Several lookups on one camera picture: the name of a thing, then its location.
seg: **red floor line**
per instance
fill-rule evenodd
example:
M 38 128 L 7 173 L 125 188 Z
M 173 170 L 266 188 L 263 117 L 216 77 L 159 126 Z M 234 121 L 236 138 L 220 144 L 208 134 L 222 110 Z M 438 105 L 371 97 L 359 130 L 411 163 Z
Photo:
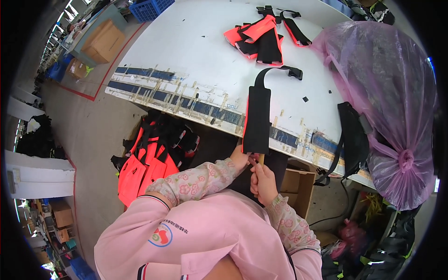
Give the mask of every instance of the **red floor line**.
M 70 92 L 73 92 L 73 93 L 76 94 L 76 95 L 79 95 L 79 96 L 81 96 L 81 97 L 87 98 L 87 99 L 89 99 L 90 101 L 95 101 L 95 97 L 93 97 L 93 96 L 84 94 L 84 93 L 79 92 L 79 91 L 76 91 L 76 90 L 72 90 L 72 89 L 70 89 L 70 88 L 68 88 L 68 87 L 65 87 L 65 86 L 62 86 L 62 85 L 59 85 L 59 84 L 58 84 L 58 86 L 59 86 L 60 88 L 63 88 L 63 89 L 68 90 L 68 91 L 70 91 Z
M 103 85 L 103 82 L 104 82 L 104 80 L 106 79 L 107 75 L 109 74 L 109 71 L 111 70 L 112 66 L 115 64 L 116 59 L 120 56 L 121 52 L 122 52 L 122 51 L 125 49 L 125 47 L 128 45 L 129 41 L 134 37 L 134 35 L 136 35 L 136 33 L 140 30 L 140 28 L 143 27 L 144 24 L 145 24 L 145 22 L 142 23 L 142 24 L 137 28 L 137 30 L 134 32 L 134 34 L 132 34 L 131 38 L 129 38 L 129 40 L 126 42 L 126 44 L 123 46 L 123 48 L 121 48 L 120 52 L 117 54 L 117 56 L 115 57 L 115 59 L 113 60 L 113 62 L 111 63 L 111 65 L 109 66 L 109 69 L 108 69 L 108 71 L 106 72 L 106 75 L 104 75 L 103 79 L 101 80 L 101 83 L 99 84 L 99 87 L 98 87 L 98 89 L 97 89 L 97 91 L 96 91 L 96 93 L 95 93 L 95 96 L 93 97 L 93 100 L 95 100 L 96 96 L 98 95 L 98 93 L 99 93 L 99 89 L 100 89 L 101 86 Z
M 75 166 L 75 164 L 73 163 L 73 161 L 69 158 L 69 156 L 67 154 L 65 154 L 65 157 L 67 158 L 67 160 L 70 162 L 70 164 L 75 169 L 75 177 L 74 177 L 74 180 L 73 180 L 73 205 L 75 206 L 76 233 L 78 234 L 79 248 L 81 249 L 82 257 L 84 259 L 86 259 L 85 256 L 84 256 L 84 250 L 82 249 L 81 235 L 79 235 L 78 216 L 76 214 L 76 192 L 75 192 L 75 190 L 76 190 L 76 166 Z

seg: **floral sleeve cover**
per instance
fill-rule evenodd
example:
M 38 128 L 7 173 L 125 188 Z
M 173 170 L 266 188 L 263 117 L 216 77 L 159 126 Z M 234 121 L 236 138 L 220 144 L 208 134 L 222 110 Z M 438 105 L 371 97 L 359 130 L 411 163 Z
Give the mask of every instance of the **floral sleeve cover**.
M 265 210 L 273 228 L 279 233 L 280 239 L 292 255 L 300 250 L 314 250 L 320 254 L 320 241 L 305 219 L 299 217 L 296 211 L 288 205 L 288 197 L 280 194 Z
M 157 179 L 146 191 L 164 195 L 174 206 L 189 200 L 200 200 L 205 195 L 225 189 L 237 177 L 235 164 L 230 158 L 217 160 L 214 164 L 205 162 L 196 168 L 188 169 Z

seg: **wooden stick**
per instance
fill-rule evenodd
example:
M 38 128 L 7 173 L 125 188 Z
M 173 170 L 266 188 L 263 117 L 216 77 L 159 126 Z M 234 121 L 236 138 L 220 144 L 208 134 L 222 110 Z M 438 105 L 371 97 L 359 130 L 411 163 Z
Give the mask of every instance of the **wooden stick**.
M 261 166 L 264 165 L 264 154 L 260 154 L 258 157 L 258 163 L 261 164 Z

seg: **purple plastic bag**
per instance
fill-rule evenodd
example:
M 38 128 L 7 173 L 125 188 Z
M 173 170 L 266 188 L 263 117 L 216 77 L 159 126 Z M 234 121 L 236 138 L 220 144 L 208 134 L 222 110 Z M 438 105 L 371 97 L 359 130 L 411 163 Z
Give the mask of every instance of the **purple plastic bag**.
M 343 100 L 374 128 L 367 164 L 375 188 L 397 210 L 422 204 L 435 185 L 431 138 L 438 103 L 424 51 L 379 22 L 325 28 L 311 47 L 334 69 Z

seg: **hand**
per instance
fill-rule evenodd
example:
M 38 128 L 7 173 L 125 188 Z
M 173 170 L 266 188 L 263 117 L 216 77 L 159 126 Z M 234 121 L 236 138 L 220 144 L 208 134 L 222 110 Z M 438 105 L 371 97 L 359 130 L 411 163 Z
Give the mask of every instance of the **hand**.
M 274 172 L 266 165 L 262 167 L 261 164 L 255 165 L 250 170 L 253 172 L 250 177 L 250 192 L 266 207 L 279 194 Z
M 252 164 L 254 166 L 256 164 L 255 159 L 257 155 L 251 155 L 250 153 L 243 154 L 241 152 L 242 147 L 242 145 L 236 146 L 236 148 L 233 150 L 232 155 L 230 156 L 230 159 L 232 160 L 235 168 L 238 171 L 237 173 L 239 173 L 248 164 Z

